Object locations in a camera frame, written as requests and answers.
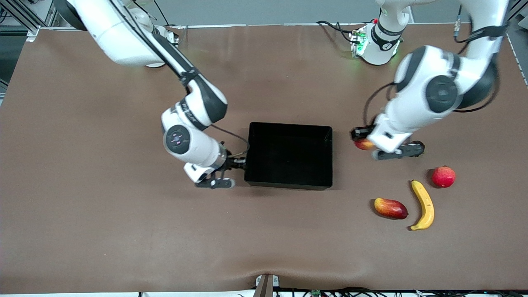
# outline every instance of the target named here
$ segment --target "black tray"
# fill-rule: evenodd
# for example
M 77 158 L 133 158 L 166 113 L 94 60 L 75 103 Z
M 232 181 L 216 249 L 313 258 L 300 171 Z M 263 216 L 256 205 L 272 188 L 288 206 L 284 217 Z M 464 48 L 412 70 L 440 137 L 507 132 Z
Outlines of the black tray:
M 332 128 L 252 122 L 244 180 L 250 185 L 324 190 L 332 186 Z

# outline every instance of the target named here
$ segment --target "yellow banana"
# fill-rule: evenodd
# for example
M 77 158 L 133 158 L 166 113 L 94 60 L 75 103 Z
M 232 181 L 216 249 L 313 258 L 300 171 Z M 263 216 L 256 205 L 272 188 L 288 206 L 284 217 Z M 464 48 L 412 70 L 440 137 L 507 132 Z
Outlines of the yellow banana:
M 412 190 L 420 200 L 422 204 L 422 217 L 416 223 L 416 225 L 411 226 L 411 230 L 423 230 L 431 226 L 432 221 L 435 219 L 435 208 L 432 205 L 431 197 L 427 190 L 423 187 L 419 181 L 411 181 Z

